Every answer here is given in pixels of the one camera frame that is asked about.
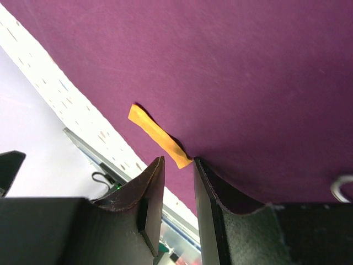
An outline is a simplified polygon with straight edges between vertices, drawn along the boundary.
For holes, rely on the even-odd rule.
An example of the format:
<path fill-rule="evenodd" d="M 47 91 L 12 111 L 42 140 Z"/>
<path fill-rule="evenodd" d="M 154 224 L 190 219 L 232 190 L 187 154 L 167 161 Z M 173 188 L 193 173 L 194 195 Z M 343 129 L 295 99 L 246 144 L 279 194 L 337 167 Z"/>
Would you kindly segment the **orange bandage strip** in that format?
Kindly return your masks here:
<path fill-rule="evenodd" d="M 183 148 L 142 107 L 133 104 L 130 108 L 128 119 L 139 126 L 156 142 L 172 158 L 179 169 L 185 168 L 192 163 L 192 159 Z"/>

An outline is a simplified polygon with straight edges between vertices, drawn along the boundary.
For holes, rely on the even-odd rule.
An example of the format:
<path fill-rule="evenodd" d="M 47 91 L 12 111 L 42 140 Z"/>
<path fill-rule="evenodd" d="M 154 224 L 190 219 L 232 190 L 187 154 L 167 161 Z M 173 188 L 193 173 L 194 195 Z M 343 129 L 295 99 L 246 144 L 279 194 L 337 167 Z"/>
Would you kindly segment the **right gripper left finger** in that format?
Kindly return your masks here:
<path fill-rule="evenodd" d="M 94 201 L 1 199 L 2 264 L 152 264 L 158 254 L 165 159 Z"/>

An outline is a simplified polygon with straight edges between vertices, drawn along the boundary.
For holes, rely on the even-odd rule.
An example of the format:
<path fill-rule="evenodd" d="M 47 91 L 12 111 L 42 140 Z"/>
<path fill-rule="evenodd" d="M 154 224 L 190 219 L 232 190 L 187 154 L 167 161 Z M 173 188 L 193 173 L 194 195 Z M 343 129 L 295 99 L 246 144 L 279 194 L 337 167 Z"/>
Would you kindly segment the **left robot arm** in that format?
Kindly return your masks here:
<path fill-rule="evenodd" d="M 9 152 L 1 153 L 0 155 L 1 197 L 5 197 L 7 195 L 25 158 L 26 158 L 26 154 L 20 151 L 9 151 Z"/>

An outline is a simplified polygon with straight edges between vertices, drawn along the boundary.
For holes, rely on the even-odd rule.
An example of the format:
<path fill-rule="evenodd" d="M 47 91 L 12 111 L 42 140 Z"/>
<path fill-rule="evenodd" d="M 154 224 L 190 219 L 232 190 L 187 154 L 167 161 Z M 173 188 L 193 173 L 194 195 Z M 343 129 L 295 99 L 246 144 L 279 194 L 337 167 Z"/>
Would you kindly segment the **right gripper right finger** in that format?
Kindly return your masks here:
<path fill-rule="evenodd" d="M 352 205 L 263 204 L 194 160 L 203 264 L 351 264 Z"/>

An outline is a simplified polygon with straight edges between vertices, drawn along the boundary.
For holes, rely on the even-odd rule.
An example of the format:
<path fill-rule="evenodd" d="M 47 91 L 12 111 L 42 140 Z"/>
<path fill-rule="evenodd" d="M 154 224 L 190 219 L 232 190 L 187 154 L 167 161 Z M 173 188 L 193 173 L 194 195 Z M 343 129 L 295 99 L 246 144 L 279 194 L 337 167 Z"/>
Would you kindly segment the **hemostat clamp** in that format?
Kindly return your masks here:
<path fill-rule="evenodd" d="M 345 195 L 342 190 L 343 186 L 349 183 L 352 183 L 352 175 L 342 174 L 331 184 L 330 191 L 337 201 L 341 203 L 352 203 L 352 198 Z"/>

